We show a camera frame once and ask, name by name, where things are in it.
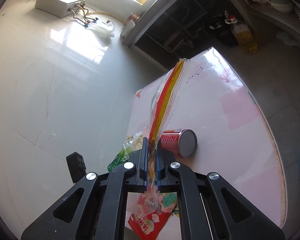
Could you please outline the clear red snack bag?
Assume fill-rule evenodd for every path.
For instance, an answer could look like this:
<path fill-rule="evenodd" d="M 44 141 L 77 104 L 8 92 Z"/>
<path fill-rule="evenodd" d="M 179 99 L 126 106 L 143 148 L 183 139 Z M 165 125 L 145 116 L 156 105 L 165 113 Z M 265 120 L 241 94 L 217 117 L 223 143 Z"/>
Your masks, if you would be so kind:
<path fill-rule="evenodd" d="M 128 224 L 140 239 L 156 239 L 177 204 L 177 194 L 160 191 L 159 140 L 196 62 L 181 59 L 160 81 L 151 100 L 147 190 L 130 207 Z"/>

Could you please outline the black trash bin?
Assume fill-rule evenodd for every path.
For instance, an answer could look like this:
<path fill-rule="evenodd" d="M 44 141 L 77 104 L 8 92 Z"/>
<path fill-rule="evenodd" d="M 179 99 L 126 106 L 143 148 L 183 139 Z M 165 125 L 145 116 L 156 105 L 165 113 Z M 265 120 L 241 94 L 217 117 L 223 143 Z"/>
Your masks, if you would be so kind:
<path fill-rule="evenodd" d="M 236 38 L 231 32 L 231 27 L 225 22 L 225 17 L 221 14 L 215 14 L 211 17 L 209 29 L 212 35 L 223 45 L 235 47 L 238 45 Z"/>

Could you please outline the red drink can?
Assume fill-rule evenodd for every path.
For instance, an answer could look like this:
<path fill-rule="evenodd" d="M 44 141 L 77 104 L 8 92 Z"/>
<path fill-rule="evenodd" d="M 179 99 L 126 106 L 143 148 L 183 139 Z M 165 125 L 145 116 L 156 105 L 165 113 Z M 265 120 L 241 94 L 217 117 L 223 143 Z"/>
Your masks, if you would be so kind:
<path fill-rule="evenodd" d="M 197 136 L 191 129 L 164 131 L 160 140 L 163 149 L 181 158 L 191 158 L 197 150 Z"/>

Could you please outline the green label plastic bottle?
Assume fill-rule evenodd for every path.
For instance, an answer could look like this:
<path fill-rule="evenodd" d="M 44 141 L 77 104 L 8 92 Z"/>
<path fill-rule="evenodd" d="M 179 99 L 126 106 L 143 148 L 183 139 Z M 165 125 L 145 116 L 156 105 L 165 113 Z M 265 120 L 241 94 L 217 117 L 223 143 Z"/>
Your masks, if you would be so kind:
<path fill-rule="evenodd" d="M 142 142 L 143 132 L 137 132 L 128 136 L 121 150 L 118 152 L 114 160 L 108 165 L 108 172 L 111 172 L 115 167 L 126 162 L 132 152 L 142 149 Z"/>

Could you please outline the dark cabinet under counter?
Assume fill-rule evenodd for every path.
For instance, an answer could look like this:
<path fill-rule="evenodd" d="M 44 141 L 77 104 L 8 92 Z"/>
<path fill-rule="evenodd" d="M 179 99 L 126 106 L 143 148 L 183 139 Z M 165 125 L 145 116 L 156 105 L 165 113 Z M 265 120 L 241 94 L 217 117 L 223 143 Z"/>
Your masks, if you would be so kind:
<path fill-rule="evenodd" d="M 222 44 L 209 29 L 215 14 L 225 19 L 233 15 L 243 20 L 230 0 L 177 0 L 135 45 L 163 67 L 171 69 L 179 59 L 190 59 L 207 48 Z"/>

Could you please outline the yellow cooking oil bottle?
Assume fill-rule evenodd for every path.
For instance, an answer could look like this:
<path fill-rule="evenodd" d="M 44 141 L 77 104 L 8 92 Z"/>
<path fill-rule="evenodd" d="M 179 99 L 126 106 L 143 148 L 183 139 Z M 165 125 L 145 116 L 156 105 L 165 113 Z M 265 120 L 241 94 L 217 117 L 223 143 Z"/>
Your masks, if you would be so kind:
<path fill-rule="evenodd" d="M 233 15 L 229 17 L 229 20 L 231 21 L 231 31 L 243 52 L 248 55 L 256 54 L 258 46 L 249 27 Z"/>

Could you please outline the metal perforated shelf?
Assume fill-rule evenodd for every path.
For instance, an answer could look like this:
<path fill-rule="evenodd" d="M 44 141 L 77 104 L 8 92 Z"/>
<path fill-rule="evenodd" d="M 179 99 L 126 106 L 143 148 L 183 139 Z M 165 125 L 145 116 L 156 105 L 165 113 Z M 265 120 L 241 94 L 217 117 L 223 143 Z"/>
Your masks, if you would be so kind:
<path fill-rule="evenodd" d="M 276 25 L 300 41 L 300 19 L 296 14 L 282 13 L 269 5 L 261 4 L 251 5 L 250 12 Z"/>

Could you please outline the white wall water heater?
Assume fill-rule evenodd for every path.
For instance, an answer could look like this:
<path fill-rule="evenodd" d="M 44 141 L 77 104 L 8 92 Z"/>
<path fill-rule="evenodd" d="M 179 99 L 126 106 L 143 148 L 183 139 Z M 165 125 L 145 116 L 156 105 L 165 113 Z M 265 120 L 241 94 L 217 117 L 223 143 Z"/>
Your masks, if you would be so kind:
<path fill-rule="evenodd" d="M 35 8 L 64 18 L 72 11 L 79 11 L 79 6 L 85 2 L 86 0 L 36 0 Z"/>

